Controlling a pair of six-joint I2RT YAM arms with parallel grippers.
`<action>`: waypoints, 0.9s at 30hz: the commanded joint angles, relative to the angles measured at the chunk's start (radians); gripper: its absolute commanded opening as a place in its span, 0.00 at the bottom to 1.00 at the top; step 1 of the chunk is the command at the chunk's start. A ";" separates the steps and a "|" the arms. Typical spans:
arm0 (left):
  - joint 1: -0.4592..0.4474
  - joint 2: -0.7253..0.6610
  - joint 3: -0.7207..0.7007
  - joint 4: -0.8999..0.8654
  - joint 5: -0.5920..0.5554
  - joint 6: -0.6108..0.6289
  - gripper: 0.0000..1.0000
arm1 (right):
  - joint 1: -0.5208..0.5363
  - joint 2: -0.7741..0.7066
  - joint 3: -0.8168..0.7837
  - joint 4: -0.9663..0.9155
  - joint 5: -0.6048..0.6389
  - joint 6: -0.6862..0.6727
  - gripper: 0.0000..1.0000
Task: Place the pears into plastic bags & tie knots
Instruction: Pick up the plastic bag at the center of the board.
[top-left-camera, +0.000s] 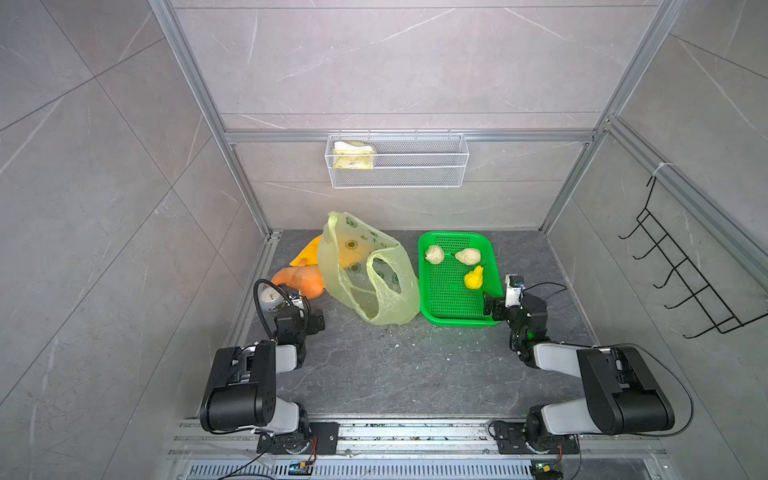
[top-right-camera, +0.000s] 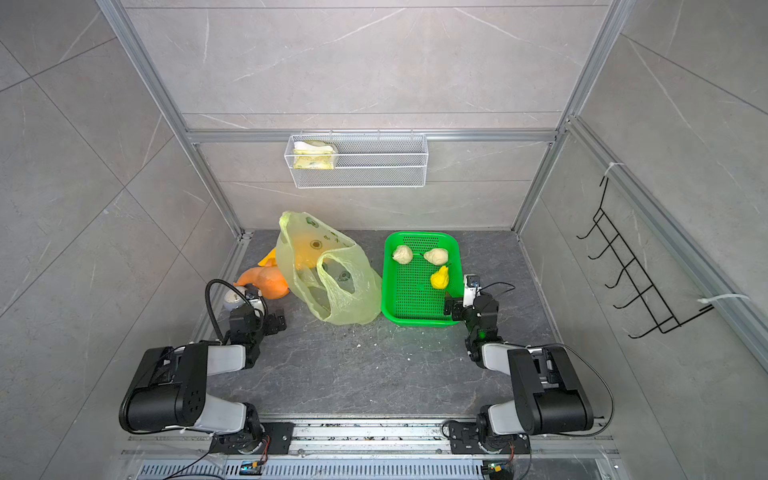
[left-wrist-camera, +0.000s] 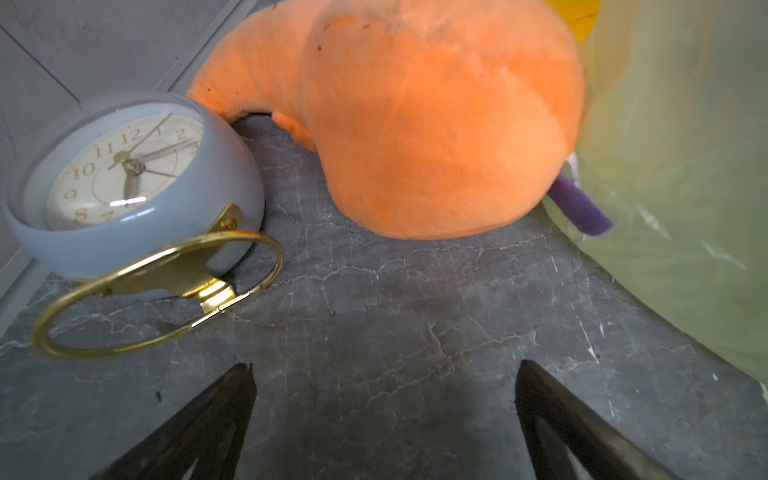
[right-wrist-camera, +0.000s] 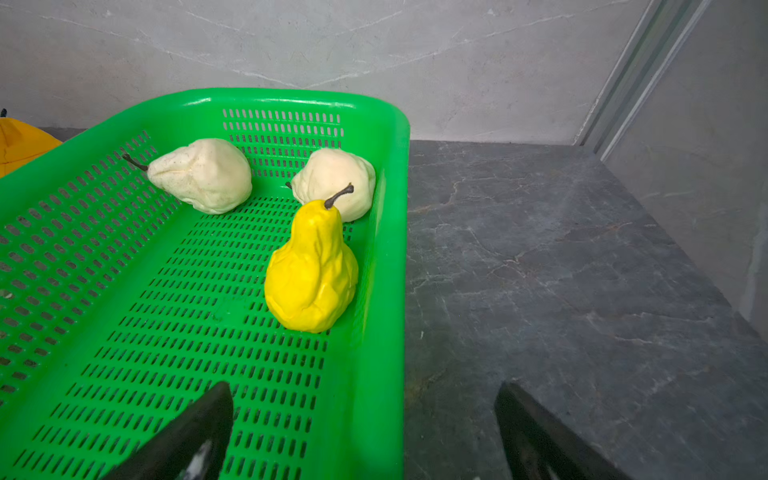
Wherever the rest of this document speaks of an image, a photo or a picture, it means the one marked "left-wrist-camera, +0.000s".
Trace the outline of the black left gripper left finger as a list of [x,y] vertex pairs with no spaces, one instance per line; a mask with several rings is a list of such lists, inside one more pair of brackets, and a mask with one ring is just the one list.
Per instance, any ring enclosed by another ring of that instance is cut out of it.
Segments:
[[252,366],[233,365],[95,479],[232,479],[257,386]]

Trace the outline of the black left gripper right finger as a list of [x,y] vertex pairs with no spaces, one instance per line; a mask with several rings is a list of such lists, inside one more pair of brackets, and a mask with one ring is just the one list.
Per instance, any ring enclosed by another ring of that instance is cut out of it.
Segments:
[[515,405],[538,479],[676,479],[533,360],[521,362]]

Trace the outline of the yellow-green plastic bag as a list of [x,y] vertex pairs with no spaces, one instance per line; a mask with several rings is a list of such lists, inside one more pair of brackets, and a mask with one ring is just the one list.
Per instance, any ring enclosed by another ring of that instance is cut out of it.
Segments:
[[582,190],[613,220],[554,223],[641,302],[767,379],[767,5],[604,1],[586,38]]

